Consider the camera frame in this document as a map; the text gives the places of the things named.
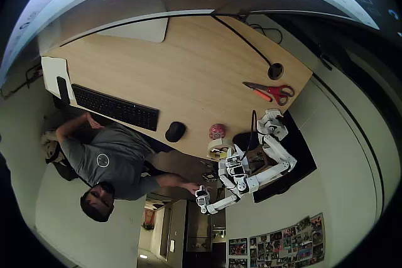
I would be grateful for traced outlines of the man's right hand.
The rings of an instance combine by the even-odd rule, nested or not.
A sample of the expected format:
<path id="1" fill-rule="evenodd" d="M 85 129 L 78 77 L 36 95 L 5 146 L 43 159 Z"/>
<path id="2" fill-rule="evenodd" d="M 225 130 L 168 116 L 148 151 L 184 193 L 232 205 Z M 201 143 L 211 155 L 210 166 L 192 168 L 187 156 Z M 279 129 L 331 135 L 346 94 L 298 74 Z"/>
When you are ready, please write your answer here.
<path id="1" fill-rule="evenodd" d="M 188 190 L 191 194 L 196 195 L 196 191 L 200 189 L 202 185 L 197 183 L 184 183 L 182 184 L 182 188 Z"/>

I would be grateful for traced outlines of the man's left hand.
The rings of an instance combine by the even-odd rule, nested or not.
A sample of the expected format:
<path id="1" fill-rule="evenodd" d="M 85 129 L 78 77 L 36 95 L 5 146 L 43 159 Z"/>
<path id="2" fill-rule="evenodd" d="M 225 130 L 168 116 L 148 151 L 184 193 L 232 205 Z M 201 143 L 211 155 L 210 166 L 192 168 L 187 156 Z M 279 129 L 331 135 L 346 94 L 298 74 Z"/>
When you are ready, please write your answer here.
<path id="1" fill-rule="evenodd" d="M 93 129 L 102 129 L 104 126 L 102 126 L 101 124 L 99 124 L 89 112 L 85 113 L 87 122 L 90 124 L 91 128 Z"/>

